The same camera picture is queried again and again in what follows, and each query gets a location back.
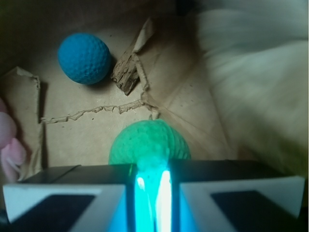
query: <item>black plastic piece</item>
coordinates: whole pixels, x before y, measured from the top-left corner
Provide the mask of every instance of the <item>black plastic piece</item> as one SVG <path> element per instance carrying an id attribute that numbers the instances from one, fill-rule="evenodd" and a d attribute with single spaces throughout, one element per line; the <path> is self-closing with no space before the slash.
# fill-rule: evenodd
<path id="1" fill-rule="evenodd" d="M 179 16 L 186 16 L 194 7 L 194 0 L 176 0 L 176 13 Z"/>
<path id="2" fill-rule="evenodd" d="M 134 184 L 137 167 L 134 164 L 70 166 L 48 168 L 21 182 L 22 184 L 77 184 L 126 186 L 126 210 L 129 231 L 135 231 Z"/>
<path id="3" fill-rule="evenodd" d="M 180 231 L 180 191 L 184 182 L 244 180 L 283 177 L 274 169 L 247 160 L 182 160 L 169 162 L 172 180 L 172 231 Z"/>
<path id="4" fill-rule="evenodd" d="M 257 191 L 211 195 L 239 232 L 300 232 L 303 226 L 292 215 Z"/>
<path id="5" fill-rule="evenodd" d="M 52 195 L 12 223 L 16 232 L 67 232 L 89 206 L 92 195 Z"/>
<path id="6" fill-rule="evenodd" d="M 10 222 L 8 220 L 7 213 L 4 209 L 0 210 L 0 232 L 1 231 L 6 231 L 6 232 L 13 231 L 10 225 Z"/>

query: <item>blue light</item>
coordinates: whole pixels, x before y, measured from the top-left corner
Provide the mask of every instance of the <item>blue light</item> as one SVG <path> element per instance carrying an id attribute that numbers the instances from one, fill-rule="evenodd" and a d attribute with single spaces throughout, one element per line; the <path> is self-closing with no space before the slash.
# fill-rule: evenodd
<path id="1" fill-rule="evenodd" d="M 156 199 L 156 222 L 157 231 L 159 232 L 171 231 L 171 204 L 172 191 L 170 172 L 164 171 L 161 177 L 158 197 Z"/>
<path id="2" fill-rule="evenodd" d="M 136 232 L 154 232 L 154 217 L 152 215 L 145 182 L 137 175 L 135 183 L 135 225 Z"/>
<path id="3" fill-rule="evenodd" d="M 138 174 L 135 184 L 135 222 L 136 232 L 153 232 L 154 222 L 158 232 L 171 231 L 171 181 L 170 172 L 164 171 L 161 176 L 158 195 L 156 197 L 155 215 L 147 192 L 144 179 Z"/>

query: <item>brown paper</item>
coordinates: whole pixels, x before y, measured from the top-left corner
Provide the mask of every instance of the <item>brown paper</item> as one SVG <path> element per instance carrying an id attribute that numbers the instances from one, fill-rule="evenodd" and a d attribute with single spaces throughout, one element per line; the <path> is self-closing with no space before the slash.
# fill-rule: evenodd
<path id="1" fill-rule="evenodd" d="M 162 17 L 154 24 L 154 37 L 138 53 L 150 85 L 145 101 L 185 137 L 194 159 L 236 159 L 184 19 Z"/>
<path id="2" fill-rule="evenodd" d="M 111 79 L 126 95 L 130 94 L 139 79 L 143 90 L 149 87 L 142 64 L 136 53 L 141 51 L 147 41 L 153 36 L 154 30 L 153 21 L 149 18 L 143 25 L 139 35 L 133 40 L 113 69 Z"/>
<path id="3" fill-rule="evenodd" d="M 142 101 L 142 100 L 137 100 L 134 102 L 130 102 L 124 105 L 104 105 L 104 106 L 98 106 L 96 108 L 93 109 L 89 109 L 89 110 L 82 110 L 79 111 L 73 115 L 69 115 L 69 116 L 64 116 L 64 117 L 58 117 L 58 118 L 45 118 L 42 117 L 41 120 L 44 123 L 47 124 L 51 124 L 51 123 L 58 123 L 58 122 L 67 122 L 68 120 L 73 120 L 76 121 L 78 120 L 81 116 L 83 116 L 85 113 L 98 113 L 102 110 L 104 111 L 110 111 L 110 112 L 114 112 L 114 109 L 118 109 L 118 113 L 122 114 L 124 112 L 128 112 L 129 110 L 134 110 L 136 108 L 139 108 L 143 105 L 147 105 L 146 102 Z"/>
<path id="4" fill-rule="evenodd" d="M 37 76 L 16 67 L 0 77 L 0 96 L 17 125 L 17 139 L 27 152 L 21 166 L 20 179 L 28 178 L 41 169 L 42 124 L 39 122 L 40 81 Z M 6 183 L 1 171 L 2 184 Z"/>

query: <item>green ball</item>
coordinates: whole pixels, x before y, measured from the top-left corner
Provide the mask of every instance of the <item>green ball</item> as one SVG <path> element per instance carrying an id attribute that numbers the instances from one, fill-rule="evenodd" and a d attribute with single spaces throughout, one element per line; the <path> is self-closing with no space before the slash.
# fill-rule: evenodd
<path id="1" fill-rule="evenodd" d="M 116 137 L 109 164 L 137 164 L 151 160 L 154 167 L 161 160 L 190 159 L 184 138 L 165 121 L 144 120 L 131 124 Z"/>

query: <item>crumpled brown paper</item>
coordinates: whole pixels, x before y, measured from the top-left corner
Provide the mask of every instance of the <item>crumpled brown paper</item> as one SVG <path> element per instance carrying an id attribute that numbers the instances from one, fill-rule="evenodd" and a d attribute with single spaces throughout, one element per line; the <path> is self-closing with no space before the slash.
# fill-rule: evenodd
<path id="1" fill-rule="evenodd" d="M 122 129 L 135 121 L 158 117 L 184 136 L 194 159 L 236 158 L 183 19 L 159 17 L 148 25 L 155 33 L 139 41 L 143 46 L 134 52 L 137 73 L 144 76 L 144 82 L 141 78 L 128 96 L 109 80 L 98 90 L 65 77 L 61 88 L 50 86 L 53 99 L 47 94 L 42 118 L 50 166 L 107 164 L 111 145 Z M 140 35 L 145 34 L 143 30 L 151 31 L 143 27 Z M 60 69 L 52 72 L 53 76 L 64 76 Z"/>
<path id="2" fill-rule="evenodd" d="M 43 134 L 42 124 L 39 123 L 39 95 L 39 78 L 19 67 L 0 77 L 0 96 L 17 125 L 17 138 L 27 152 L 27 161 L 21 166 L 20 179 L 30 177 L 42 169 Z M 1 183 L 6 183 L 2 171 L 0 175 Z"/>
<path id="3" fill-rule="evenodd" d="M 136 39 L 133 40 L 132 44 L 120 57 L 113 69 L 111 79 L 126 95 L 130 94 L 138 80 L 141 81 L 143 90 L 149 87 L 146 74 L 136 53 L 141 51 L 154 33 L 154 23 L 152 19 L 149 18 L 143 25 Z"/>

